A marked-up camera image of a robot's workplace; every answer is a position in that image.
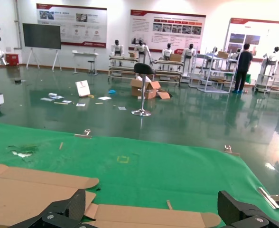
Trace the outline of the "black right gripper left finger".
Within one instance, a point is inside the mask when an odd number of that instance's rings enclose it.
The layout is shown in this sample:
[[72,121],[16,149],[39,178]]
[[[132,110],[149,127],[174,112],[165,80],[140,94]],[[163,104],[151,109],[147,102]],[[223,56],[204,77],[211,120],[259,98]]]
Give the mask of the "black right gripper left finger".
[[70,198],[53,201],[44,209],[38,200],[31,199],[27,210],[39,210],[31,218],[12,225],[12,228],[93,228],[83,223],[85,212],[85,190],[77,190]]

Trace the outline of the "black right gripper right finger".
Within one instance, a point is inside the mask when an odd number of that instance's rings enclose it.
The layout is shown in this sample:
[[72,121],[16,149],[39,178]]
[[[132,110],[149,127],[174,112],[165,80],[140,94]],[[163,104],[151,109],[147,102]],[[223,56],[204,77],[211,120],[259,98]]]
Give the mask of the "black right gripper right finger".
[[224,190],[218,192],[217,209],[226,228],[279,228],[279,221],[253,204],[237,201]]

